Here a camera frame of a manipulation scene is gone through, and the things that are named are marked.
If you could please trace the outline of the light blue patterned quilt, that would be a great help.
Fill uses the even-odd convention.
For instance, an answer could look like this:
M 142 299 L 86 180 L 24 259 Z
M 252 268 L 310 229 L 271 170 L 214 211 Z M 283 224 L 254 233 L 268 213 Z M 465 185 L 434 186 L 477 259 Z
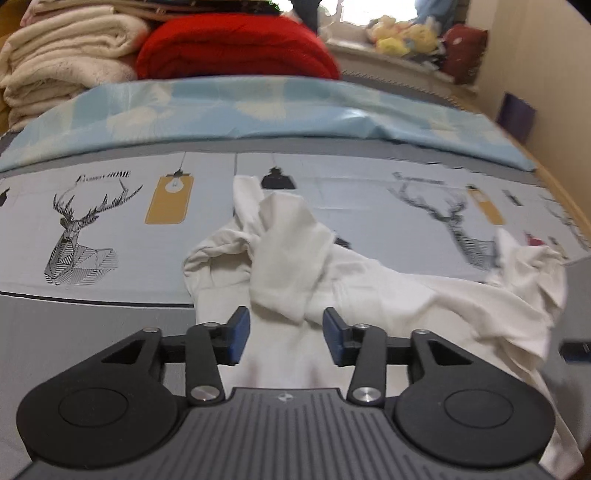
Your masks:
M 1 168 L 126 146 L 283 137 L 401 142 L 535 168 L 482 114 L 344 81 L 285 76 L 100 85 L 28 124 L 2 153 Z

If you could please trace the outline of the yellow plush toys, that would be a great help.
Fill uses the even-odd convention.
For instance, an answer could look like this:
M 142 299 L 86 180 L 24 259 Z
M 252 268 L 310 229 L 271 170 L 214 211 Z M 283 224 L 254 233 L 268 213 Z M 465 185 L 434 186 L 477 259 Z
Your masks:
M 417 20 L 398 21 L 383 16 L 367 25 L 366 35 L 379 53 L 404 58 L 418 55 L 428 57 L 446 53 L 440 37 L 441 24 L 433 17 L 424 23 Z

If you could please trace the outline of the white folded bedding pile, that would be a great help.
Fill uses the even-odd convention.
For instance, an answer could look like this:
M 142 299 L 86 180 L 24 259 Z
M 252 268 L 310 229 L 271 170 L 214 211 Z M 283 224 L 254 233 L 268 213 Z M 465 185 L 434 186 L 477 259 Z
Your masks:
M 168 21 L 184 15 L 204 13 L 247 13 L 280 16 L 280 7 L 272 1 L 132 1 L 132 0 L 64 0 L 31 1 L 22 18 L 21 25 L 29 25 L 65 11 L 109 6 L 116 12 L 129 14 L 145 20 Z

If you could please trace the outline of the dark red cushion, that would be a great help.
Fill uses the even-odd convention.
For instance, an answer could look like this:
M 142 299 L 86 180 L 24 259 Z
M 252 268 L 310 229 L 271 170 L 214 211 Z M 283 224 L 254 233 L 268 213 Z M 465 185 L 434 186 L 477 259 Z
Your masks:
M 456 24 L 443 36 L 446 57 L 441 71 L 454 79 L 457 85 L 472 85 L 488 46 L 489 32 Z

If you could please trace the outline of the printed grey bed sheet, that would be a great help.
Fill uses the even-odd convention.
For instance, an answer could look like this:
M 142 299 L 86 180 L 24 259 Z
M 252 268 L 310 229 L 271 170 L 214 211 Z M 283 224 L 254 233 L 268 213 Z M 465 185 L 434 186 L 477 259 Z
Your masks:
M 1 168 L 1 475 L 6 479 L 568 479 L 590 445 L 590 245 L 535 170 L 401 142 L 180 141 Z M 105 469 L 31 460 L 17 409 L 35 387 L 147 327 L 198 324 L 188 254 L 235 217 L 233 181 L 300 196 L 339 246 L 404 274 L 482 283 L 499 230 L 547 246 L 567 300 L 541 367 L 554 431 L 538 461 L 460 468 L 425 456 L 346 388 L 228 388 L 156 450 Z M 218 368 L 219 373 L 225 367 Z M 346 368 L 353 377 L 353 367 Z

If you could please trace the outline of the red folded quilt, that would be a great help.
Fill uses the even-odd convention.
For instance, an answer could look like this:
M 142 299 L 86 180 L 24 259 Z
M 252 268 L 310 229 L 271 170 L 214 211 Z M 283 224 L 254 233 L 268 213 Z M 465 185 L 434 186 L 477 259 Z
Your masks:
M 325 43 L 283 16 L 197 14 L 170 20 L 143 43 L 137 76 L 177 79 L 223 75 L 341 77 Z

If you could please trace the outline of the purple box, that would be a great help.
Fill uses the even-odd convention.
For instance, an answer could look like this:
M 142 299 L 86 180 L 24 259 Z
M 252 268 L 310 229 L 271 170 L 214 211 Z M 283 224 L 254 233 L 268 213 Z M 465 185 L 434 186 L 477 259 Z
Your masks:
M 525 144 L 532 131 L 536 113 L 536 109 L 525 100 L 506 92 L 496 123 L 515 140 Z

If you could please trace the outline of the dark teal shark plush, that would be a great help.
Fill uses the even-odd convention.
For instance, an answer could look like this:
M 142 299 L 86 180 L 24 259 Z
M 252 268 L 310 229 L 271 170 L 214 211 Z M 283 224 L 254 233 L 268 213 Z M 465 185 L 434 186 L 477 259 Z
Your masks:
M 320 7 L 321 0 L 291 0 L 290 3 L 301 22 L 309 30 L 318 34 L 318 7 Z

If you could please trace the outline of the cream folded blankets stack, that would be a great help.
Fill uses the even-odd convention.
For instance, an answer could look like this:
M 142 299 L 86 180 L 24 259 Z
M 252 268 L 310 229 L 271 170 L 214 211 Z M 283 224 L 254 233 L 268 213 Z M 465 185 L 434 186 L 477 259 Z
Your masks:
M 1 49 L 1 90 L 8 126 L 18 132 L 35 118 L 103 84 L 136 79 L 122 59 L 150 33 L 137 17 L 112 6 L 90 6 L 23 27 Z

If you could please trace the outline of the white t-shirt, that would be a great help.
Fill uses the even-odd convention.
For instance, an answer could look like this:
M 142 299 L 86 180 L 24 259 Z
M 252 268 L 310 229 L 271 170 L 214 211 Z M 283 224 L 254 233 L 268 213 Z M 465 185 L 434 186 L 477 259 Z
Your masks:
M 335 242 L 307 203 L 233 181 L 235 217 L 187 256 L 184 283 L 200 323 L 250 311 L 242 359 L 221 371 L 228 388 L 346 388 L 322 336 L 322 314 L 396 337 L 428 329 L 538 389 L 552 330 L 567 300 L 566 271 L 547 246 L 499 230 L 500 265 L 482 283 L 404 274 Z

